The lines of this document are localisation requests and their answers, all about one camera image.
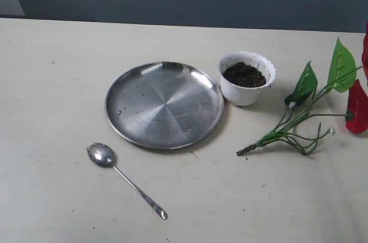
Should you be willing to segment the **white plastic flower pot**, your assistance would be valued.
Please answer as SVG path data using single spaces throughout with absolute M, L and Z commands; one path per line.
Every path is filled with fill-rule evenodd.
M 242 87 L 228 81 L 224 77 L 225 71 L 236 63 L 244 63 L 255 67 L 265 77 L 266 83 L 259 87 Z M 273 63 L 264 56 L 250 51 L 235 51 L 220 58 L 217 64 L 220 73 L 220 88 L 225 99 L 235 106 L 249 106 L 255 103 L 261 92 L 270 86 L 276 78 Z

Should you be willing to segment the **stainless steel spork spoon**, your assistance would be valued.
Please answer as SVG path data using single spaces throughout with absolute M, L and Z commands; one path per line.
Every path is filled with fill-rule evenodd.
M 89 145 L 87 148 L 87 154 L 90 160 L 96 165 L 104 168 L 112 168 L 114 169 L 153 209 L 157 215 L 163 219 L 168 220 L 168 214 L 166 211 L 158 205 L 152 198 L 150 198 L 143 190 L 141 190 L 137 185 L 134 184 L 133 181 L 130 180 L 127 175 L 125 175 L 115 164 L 115 155 L 112 148 L 109 146 L 100 143 L 94 142 Z

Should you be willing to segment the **artificial plant with red flowers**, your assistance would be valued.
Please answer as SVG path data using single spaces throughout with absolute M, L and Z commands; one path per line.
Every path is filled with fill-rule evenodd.
M 257 142 L 236 152 L 237 156 L 245 155 L 250 151 L 263 148 L 274 142 L 284 142 L 304 156 L 313 153 L 319 141 L 335 133 L 333 128 L 321 133 L 321 124 L 317 128 L 314 138 L 303 137 L 292 130 L 302 122 L 312 117 L 323 117 L 327 114 L 312 114 L 311 109 L 322 97 L 335 90 L 339 93 L 348 92 L 347 109 L 339 114 L 345 119 L 345 127 L 352 134 L 361 134 L 367 131 L 367 93 L 363 89 L 357 72 L 364 71 L 367 76 L 367 35 L 363 38 L 361 65 L 357 66 L 352 53 L 336 40 L 329 67 L 326 85 L 317 91 L 317 77 L 310 63 L 307 63 L 294 91 L 284 99 L 288 110 L 276 126 L 266 133 Z

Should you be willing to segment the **round stainless steel plate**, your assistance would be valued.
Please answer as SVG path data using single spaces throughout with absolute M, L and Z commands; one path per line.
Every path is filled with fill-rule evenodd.
M 114 131 L 147 149 L 173 150 L 203 140 L 224 110 L 220 87 L 188 64 L 161 61 L 134 67 L 119 76 L 105 98 Z

